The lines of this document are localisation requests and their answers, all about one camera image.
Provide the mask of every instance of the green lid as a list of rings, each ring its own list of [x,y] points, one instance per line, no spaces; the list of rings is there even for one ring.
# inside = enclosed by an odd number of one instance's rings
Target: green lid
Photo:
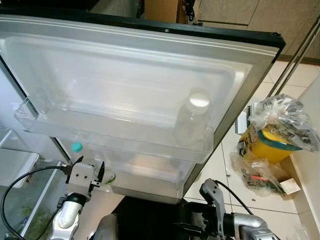
[[[79,153],[82,150],[82,144],[80,142],[75,142],[72,144],[72,151],[75,153]]]

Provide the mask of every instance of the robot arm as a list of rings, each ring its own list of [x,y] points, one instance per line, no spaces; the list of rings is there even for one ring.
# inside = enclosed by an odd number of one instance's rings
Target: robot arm
[[[94,187],[100,187],[105,172],[102,163],[95,179],[94,168],[81,163],[79,159],[72,167],[66,169],[68,196],[62,208],[55,215],[50,240],[72,240],[79,225],[79,216],[85,203],[91,199]]]
[[[278,240],[262,218],[242,213],[226,213],[223,193],[214,180],[207,179],[200,188],[200,194],[208,204],[188,202],[184,207],[202,214],[205,229],[176,223],[184,232],[205,240],[209,236],[219,236],[221,240],[231,237],[235,240]]]

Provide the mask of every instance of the door shelf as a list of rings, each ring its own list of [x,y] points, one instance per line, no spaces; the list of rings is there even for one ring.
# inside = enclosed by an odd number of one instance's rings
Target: door shelf
[[[181,146],[173,136],[174,126],[171,125],[143,123],[47,105],[38,111],[29,97],[14,116],[31,133],[161,158],[203,163],[213,150],[212,127],[206,128],[202,141]]]

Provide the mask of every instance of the refrigerator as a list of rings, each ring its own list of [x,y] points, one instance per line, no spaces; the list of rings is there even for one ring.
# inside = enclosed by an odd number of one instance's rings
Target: refrigerator
[[[276,32],[3,7],[0,126],[46,162],[70,163],[82,143],[115,173],[101,191],[176,204],[284,46]],[[174,132],[194,91],[208,120],[185,145]]]

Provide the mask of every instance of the metal rod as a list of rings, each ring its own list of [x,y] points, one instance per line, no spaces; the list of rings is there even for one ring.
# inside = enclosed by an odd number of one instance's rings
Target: metal rod
[[[292,59],[290,60],[290,62],[287,64],[287,66],[285,67],[285,69],[283,70],[283,72],[281,73],[280,77],[278,78],[278,80],[276,81],[276,83],[274,84],[274,86],[272,87],[272,89],[270,90],[269,94],[267,95],[267,97],[270,97],[274,91],[277,89],[277,87],[279,86],[279,84],[281,83],[282,79],[286,76],[287,72],[289,71],[289,69],[291,68],[292,64],[296,61],[297,57],[299,56],[299,61],[298,61],[298,64],[301,62],[302,58],[304,57],[305,53],[307,52],[307,50],[309,49],[311,43],[313,42],[315,36],[318,34],[317,31],[319,30],[319,24],[320,24],[320,15],[317,17],[317,19],[315,20],[314,24],[312,25],[312,27],[310,28],[309,32],[306,34],[305,38],[303,39],[302,43],[300,44],[299,48],[297,49],[297,51],[294,53]],[[284,88],[284,84],[282,84],[280,86],[281,90]]]

